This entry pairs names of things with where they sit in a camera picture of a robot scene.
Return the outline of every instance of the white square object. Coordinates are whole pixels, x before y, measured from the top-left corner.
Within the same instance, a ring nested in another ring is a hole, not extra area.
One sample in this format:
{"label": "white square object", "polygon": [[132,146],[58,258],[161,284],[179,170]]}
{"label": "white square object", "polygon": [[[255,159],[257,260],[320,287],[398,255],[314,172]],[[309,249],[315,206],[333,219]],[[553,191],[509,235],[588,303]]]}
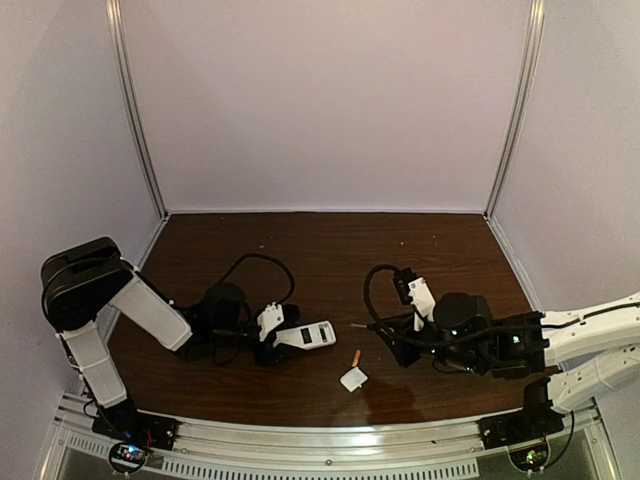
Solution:
{"label": "white square object", "polygon": [[362,370],[354,367],[342,376],[340,383],[344,388],[349,390],[349,392],[353,393],[356,388],[362,387],[362,384],[368,379],[369,377],[367,377]]}

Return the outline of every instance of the white backdrop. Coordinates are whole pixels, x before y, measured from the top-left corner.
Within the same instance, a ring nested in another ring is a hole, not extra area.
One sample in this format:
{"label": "white backdrop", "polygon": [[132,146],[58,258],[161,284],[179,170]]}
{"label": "white backdrop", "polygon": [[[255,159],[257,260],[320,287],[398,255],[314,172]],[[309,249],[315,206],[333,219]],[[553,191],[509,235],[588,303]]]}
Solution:
{"label": "white backdrop", "polygon": [[484,209],[527,0],[128,0],[170,211]]}
{"label": "white backdrop", "polygon": [[[549,1],[535,84],[497,220],[545,309],[640,290],[640,9]],[[599,399],[638,478],[640,381]]]}
{"label": "white backdrop", "polygon": [[40,312],[42,262],[102,235],[138,260],[158,220],[104,0],[3,2],[0,64],[0,477],[29,479],[78,378]]}

